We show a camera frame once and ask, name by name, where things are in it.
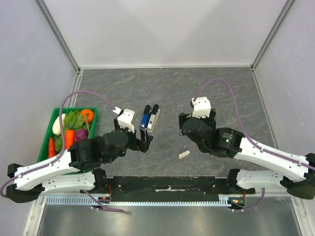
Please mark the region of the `staple box with red mark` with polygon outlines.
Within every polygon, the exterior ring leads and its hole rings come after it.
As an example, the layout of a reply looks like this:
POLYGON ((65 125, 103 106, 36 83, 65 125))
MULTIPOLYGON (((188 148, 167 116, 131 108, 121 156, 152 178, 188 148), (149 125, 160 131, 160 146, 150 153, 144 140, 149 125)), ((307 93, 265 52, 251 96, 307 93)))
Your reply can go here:
POLYGON ((183 159, 183 158, 185 158, 185 157, 187 157, 187 156, 189 156, 189 155, 190 155, 190 151, 187 150, 187 151, 185 151, 185 152, 180 153, 180 154, 178 155, 178 157, 179 157, 179 159, 183 159))

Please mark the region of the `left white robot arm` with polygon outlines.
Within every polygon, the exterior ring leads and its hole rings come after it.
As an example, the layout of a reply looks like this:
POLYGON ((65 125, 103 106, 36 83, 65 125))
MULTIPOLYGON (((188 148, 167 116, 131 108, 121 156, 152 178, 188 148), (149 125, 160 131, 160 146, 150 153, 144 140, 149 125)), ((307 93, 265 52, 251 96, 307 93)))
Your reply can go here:
POLYGON ((84 139, 59 155, 30 166, 12 163, 7 168, 10 180, 0 188, 0 194, 15 203, 27 203, 52 191, 104 193, 109 190, 109 183, 100 166, 125 156, 128 149, 146 153, 153 136, 143 130, 140 134, 138 139, 135 133, 116 129, 84 139))

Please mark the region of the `beige black stapler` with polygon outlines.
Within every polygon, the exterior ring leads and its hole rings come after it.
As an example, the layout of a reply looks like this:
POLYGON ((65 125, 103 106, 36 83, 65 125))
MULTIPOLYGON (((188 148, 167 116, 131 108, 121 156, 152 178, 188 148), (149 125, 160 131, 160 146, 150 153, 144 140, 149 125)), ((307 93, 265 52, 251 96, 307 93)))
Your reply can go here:
POLYGON ((153 132, 156 122, 160 114, 160 108, 158 104, 155 104, 150 112, 150 118, 147 125, 147 131, 153 132))

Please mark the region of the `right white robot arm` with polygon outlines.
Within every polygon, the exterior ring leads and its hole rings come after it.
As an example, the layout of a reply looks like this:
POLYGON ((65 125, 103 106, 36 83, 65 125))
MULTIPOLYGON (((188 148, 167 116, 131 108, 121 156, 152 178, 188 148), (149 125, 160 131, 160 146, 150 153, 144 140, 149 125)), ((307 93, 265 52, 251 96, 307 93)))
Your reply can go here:
POLYGON ((295 155, 264 146, 232 128, 216 128, 216 110, 209 116, 195 118, 179 114, 182 135, 196 143, 202 153, 219 158, 251 162, 264 171, 231 169, 225 181, 230 193, 252 189, 284 189, 294 197, 312 200, 315 197, 315 155, 295 155))

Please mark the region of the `blue stapler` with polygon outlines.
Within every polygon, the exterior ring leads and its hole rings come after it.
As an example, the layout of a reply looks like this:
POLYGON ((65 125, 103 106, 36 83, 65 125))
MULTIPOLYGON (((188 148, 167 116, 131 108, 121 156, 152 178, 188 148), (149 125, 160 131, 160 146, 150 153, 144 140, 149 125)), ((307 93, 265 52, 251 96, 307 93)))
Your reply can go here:
POLYGON ((149 104, 146 105, 144 108, 144 112, 143 112, 143 116, 142 116, 142 120, 141 120, 141 124, 140 124, 141 130, 147 129, 147 126, 148 126, 148 123, 149 123, 149 120, 151 117, 151 112, 152 112, 151 106, 149 104))

